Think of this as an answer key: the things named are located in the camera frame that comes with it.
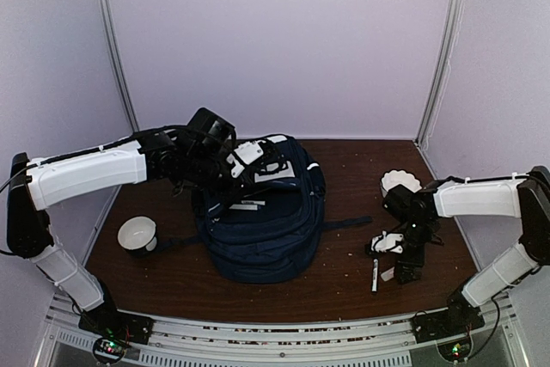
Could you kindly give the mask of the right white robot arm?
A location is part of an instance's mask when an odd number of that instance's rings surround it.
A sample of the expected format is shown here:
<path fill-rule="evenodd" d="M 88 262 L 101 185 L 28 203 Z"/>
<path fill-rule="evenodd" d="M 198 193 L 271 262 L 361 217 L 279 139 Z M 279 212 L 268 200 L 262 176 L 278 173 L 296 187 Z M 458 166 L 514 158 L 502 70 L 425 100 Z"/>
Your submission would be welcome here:
<path fill-rule="evenodd" d="M 549 263 L 549 171 L 543 166 L 496 178 L 449 176 L 425 186 L 405 170 L 391 170 L 382 176 L 380 188 L 383 208 L 399 224 L 373 237 L 365 249 L 368 254 L 395 254 L 393 275 L 399 284 L 419 279 L 426 244 L 440 242 L 440 219 L 501 216 L 522 222 L 518 241 L 462 283 L 446 309 L 413 317 L 418 342 L 483 327 L 483 304 Z"/>

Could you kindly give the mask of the navy blue student backpack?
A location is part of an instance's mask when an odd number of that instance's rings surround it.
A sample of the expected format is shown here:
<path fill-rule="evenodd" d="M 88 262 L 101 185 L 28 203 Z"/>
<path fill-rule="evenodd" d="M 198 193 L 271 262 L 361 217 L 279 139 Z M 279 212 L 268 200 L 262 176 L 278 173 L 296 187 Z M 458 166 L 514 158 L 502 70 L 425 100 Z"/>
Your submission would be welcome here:
<path fill-rule="evenodd" d="M 321 235 L 329 230 L 371 223 L 369 216 L 328 222 L 326 182 L 317 161 L 293 138 L 270 135 L 274 149 L 267 164 L 254 174 L 242 200 L 264 200 L 258 211 L 234 211 L 204 189 L 192 190 L 195 236 L 171 238 L 157 246 L 202 243 L 218 272 L 245 284 L 276 284 L 304 272 L 313 261 Z"/>

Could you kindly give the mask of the blue capped white marker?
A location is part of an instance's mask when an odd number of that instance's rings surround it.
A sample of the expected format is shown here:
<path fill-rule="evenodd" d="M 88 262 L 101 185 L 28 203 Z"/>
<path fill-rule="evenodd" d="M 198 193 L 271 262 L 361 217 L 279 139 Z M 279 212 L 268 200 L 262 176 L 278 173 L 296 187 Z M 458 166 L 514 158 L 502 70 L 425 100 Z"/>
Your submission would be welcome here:
<path fill-rule="evenodd" d="M 374 258 L 372 264 L 373 266 L 370 291 L 373 295 L 376 295 L 378 292 L 379 260 L 377 258 Z"/>

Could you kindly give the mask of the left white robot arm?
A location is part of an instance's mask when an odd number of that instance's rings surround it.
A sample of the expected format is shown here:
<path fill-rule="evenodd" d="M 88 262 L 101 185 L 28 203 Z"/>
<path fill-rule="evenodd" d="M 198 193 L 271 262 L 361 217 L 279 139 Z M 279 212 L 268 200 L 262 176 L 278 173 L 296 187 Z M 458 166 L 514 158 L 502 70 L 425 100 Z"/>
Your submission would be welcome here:
<path fill-rule="evenodd" d="M 107 286 L 88 272 L 54 238 L 50 206 L 109 187 L 170 180 L 218 192 L 229 205 L 254 183 L 254 170 L 268 153 L 261 140 L 235 142 L 233 130 L 204 132 L 171 125 L 119 141 L 54 156 L 12 160 L 2 185 L 7 198 L 5 254 L 31 260 L 65 291 L 98 333 L 114 337 L 124 328 Z"/>

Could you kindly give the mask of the pink and yellow highlighter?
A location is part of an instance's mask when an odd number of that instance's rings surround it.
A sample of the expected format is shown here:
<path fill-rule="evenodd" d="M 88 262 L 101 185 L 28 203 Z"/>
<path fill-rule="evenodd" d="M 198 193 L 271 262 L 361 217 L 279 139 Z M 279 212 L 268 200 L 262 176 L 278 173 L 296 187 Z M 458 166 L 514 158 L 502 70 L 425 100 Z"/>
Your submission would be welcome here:
<path fill-rule="evenodd" d="M 394 278 L 394 268 L 390 268 L 385 272 L 382 272 L 380 275 L 380 278 L 383 282 L 388 282 L 392 278 Z"/>

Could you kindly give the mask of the purple capped white marker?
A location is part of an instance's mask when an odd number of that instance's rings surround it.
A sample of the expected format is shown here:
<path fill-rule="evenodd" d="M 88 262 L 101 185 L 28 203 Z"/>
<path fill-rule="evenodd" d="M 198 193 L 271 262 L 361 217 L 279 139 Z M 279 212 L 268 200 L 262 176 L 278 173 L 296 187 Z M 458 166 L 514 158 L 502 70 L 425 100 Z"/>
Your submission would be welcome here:
<path fill-rule="evenodd" d="M 234 211 L 258 211 L 266 205 L 264 200 L 242 200 L 240 203 L 233 204 L 229 208 Z"/>

